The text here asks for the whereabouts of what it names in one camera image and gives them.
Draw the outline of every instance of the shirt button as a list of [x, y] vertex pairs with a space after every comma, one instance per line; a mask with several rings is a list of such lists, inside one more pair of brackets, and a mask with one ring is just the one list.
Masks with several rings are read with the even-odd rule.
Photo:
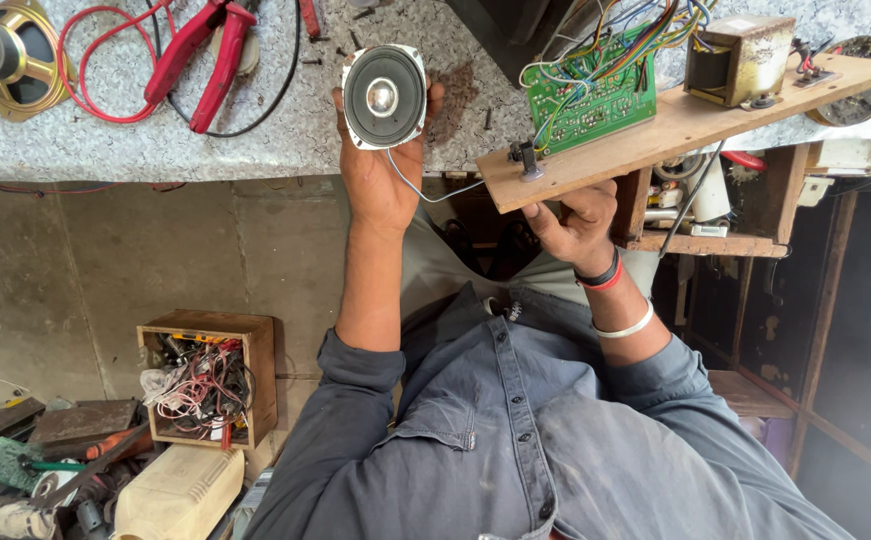
[[551, 499], [546, 500], [546, 502], [542, 504], [542, 508], [539, 509], [539, 519], [549, 519], [553, 515], [553, 506]]

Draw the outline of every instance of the hand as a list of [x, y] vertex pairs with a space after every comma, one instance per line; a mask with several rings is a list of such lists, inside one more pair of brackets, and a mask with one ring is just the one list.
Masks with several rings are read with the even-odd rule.
[[[445, 88], [438, 82], [431, 84], [426, 78], [426, 87], [428, 104], [425, 129], [413, 140], [390, 149], [395, 165], [419, 190], [422, 188], [422, 143], [429, 133], [432, 119], [442, 110], [442, 97], [445, 95]], [[338, 136], [342, 139], [339, 161], [342, 181], [349, 191], [352, 205], [353, 229], [368, 228], [377, 234], [402, 238], [416, 213], [418, 195], [399, 178], [385, 150], [360, 150], [353, 144], [346, 127], [342, 88], [333, 88], [332, 100], [337, 115]]]
[[547, 252], [571, 263], [580, 276], [594, 278], [609, 270], [615, 257], [609, 238], [615, 193], [615, 180], [607, 179], [552, 199], [562, 202], [561, 220], [542, 202], [523, 206], [522, 214]]

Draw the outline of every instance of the silver bracelet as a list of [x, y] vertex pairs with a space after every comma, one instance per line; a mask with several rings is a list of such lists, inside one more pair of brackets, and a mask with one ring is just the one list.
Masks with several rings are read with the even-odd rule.
[[643, 317], [641, 321], [629, 326], [626, 329], [621, 329], [619, 331], [602, 331], [598, 329], [595, 324], [593, 324], [592, 328], [596, 330], [596, 336], [598, 336], [599, 338], [625, 338], [626, 336], [632, 336], [633, 334], [644, 329], [646, 325], [649, 324], [649, 321], [653, 320], [653, 314], [655, 313], [653, 311], [652, 301], [646, 298], [645, 303], [648, 304], [648, 311], [645, 313], [645, 317]]

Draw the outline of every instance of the marble countertop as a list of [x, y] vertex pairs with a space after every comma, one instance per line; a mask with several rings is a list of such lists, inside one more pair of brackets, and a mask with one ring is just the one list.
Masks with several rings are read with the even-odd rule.
[[[60, 29], [78, 11], [101, 0], [42, 0], [49, 19]], [[141, 0], [108, 5], [130, 14], [145, 8]], [[181, 25], [204, 0], [176, 0], [172, 12]], [[21, 122], [0, 117], [0, 181], [52, 182], [198, 182], [327, 174], [339, 171], [339, 136], [330, 92], [342, 79], [343, 57], [355, 48], [351, 29], [363, 45], [404, 43], [419, 49], [432, 80], [446, 87], [445, 108], [429, 133], [426, 169], [476, 170], [475, 159], [509, 142], [525, 140], [533, 131], [522, 90], [503, 76], [452, 9], [438, 0], [392, 0], [374, 15], [351, 20], [360, 9], [343, 0], [322, 0], [323, 36], [309, 43], [302, 30], [300, 59], [322, 58], [323, 65], [299, 65], [281, 104], [258, 128], [234, 138], [212, 138], [187, 128], [167, 104], [137, 124], [107, 123], [72, 100]], [[213, 123], [215, 131], [235, 131], [259, 116], [274, 99], [288, 72], [295, 34], [293, 0], [262, 0], [254, 31], [261, 43], [256, 70], [237, 78]], [[716, 17], [735, 13], [784, 15], [797, 19], [797, 34], [819, 44], [857, 35], [871, 35], [871, 5], [841, 0], [722, 0]], [[160, 23], [165, 17], [160, 14]], [[69, 32], [67, 51], [78, 65], [82, 51], [99, 34], [122, 20], [112, 13], [90, 16]], [[152, 31], [150, 22], [143, 23]], [[161, 24], [164, 43], [168, 28]], [[127, 29], [100, 46], [91, 58], [86, 83], [93, 101], [110, 115], [137, 112], [152, 61], [139, 32]], [[214, 61], [199, 49], [180, 78], [176, 96], [191, 111]], [[658, 55], [660, 81], [682, 80], [684, 49]], [[492, 109], [492, 129], [485, 130]], [[757, 149], [837, 138], [871, 139], [871, 120], [853, 128], [826, 128], [804, 116], [792, 117], [733, 137], [726, 148]]]

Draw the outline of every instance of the circuit board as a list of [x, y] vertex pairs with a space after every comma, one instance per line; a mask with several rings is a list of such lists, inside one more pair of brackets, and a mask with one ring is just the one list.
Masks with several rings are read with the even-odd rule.
[[[631, 41], [640, 31], [641, 27], [630, 29], [622, 34], [622, 38]], [[599, 45], [606, 47], [599, 63], [601, 66], [626, 52], [626, 47], [616, 37], [604, 38]], [[586, 55], [591, 57], [590, 63], [595, 62], [594, 54]], [[620, 73], [593, 80], [595, 86], [591, 87], [587, 97], [573, 104], [563, 105], [551, 126], [549, 138], [543, 133], [538, 140], [538, 147], [548, 141], [542, 154], [549, 156], [562, 152], [654, 117], [656, 75], [653, 58], [653, 54], [648, 54], [644, 60]], [[537, 133], [562, 100], [567, 99], [577, 86], [549, 80], [542, 76], [540, 69], [542, 68], [539, 66], [526, 69], [524, 78], [528, 84], [528, 105]], [[555, 65], [545, 66], [545, 69], [554, 78], [564, 78], [566, 73], [573, 78], [585, 76], [585, 73], [575, 69], [569, 61], [562, 62], [562, 72]]]

